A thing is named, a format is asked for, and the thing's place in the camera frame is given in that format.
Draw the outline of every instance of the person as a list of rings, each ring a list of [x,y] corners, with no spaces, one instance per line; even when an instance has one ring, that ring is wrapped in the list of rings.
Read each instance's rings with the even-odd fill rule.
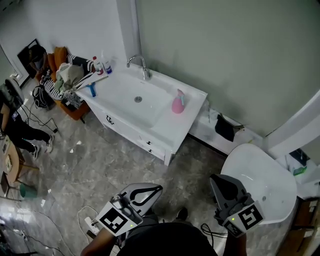
[[[188,210],[182,208],[171,223],[159,223],[155,214],[143,217],[143,222],[130,230],[118,256],[131,255],[202,255],[217,256],[208,239],[186,221]],[[81,256],[110,255],[117,238],[103,228],[83,249]],[[247,236],[235,238],[228,234],[223,256],[246,256]]]
[[[30,66],[36,71],[36,77],[40,76],[48,66],[48,55],[42,46],[39,44],[33,45],[29,49]]]
[[[34,159],[37,159],[40,147],[26,140],[44,141],[47,153],[50,153],[53,149],[55,137],[26,124],[17,111],[11,110],[5,104],[2,97],[0,97],[0,124],[1,130],[8,135],[12,143],[20,149],[29,151]]]

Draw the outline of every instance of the trash bin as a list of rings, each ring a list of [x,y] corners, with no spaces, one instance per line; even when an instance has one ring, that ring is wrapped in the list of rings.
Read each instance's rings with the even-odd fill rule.
[[[25,184],[20,185],[20,195],[23,198],[36,198],[37,197],[37,190],[32,186],[28,186]]]

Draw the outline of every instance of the soap bottle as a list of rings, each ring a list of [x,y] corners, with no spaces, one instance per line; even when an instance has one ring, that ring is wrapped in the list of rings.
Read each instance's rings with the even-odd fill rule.
[[[104,56],[104,51],[101,51],[101,61],[102,61],[102,65],[104,67],[104,70],[107,74],[111,74],[112,73],[112,69],[110,66],[110,62],[106,59],[106,57]]]
[[[172,102],[172,111],[176,114],[180,114],[185,110],[185,94],[182,90],[177,90],[178,95]]]
[[[96,56],[93,56],[93,66],[98,75],[102,75],[104,73],[104,69],[102,68],[100,61],[97,60]]]

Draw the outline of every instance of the robotic arm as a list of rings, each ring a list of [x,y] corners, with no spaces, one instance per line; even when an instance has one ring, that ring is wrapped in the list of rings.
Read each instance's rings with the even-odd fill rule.
[[[234,237],[242,236],[262,222],[264,215],[259,201],[252,199],[240,180],[213,174],[210,185],[218,206],[214,218]]]
[[[152,183],[130,184],[106,203],[96,220],[117,237],[143,222],[142,217],[162,190],[162,186]]]

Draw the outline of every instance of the black pants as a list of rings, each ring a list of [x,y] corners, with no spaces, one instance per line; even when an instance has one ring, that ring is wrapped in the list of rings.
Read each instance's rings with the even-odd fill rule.
[[[29,141],[45,141],[46,143],[50,140],[49,134],[43,130],[30,127],[21,119],[20,115],[18,115],[15,120],[9,119],[5,133],[16,147],[28,150],[30,153],[35,151],[35,147],[24,139]]]

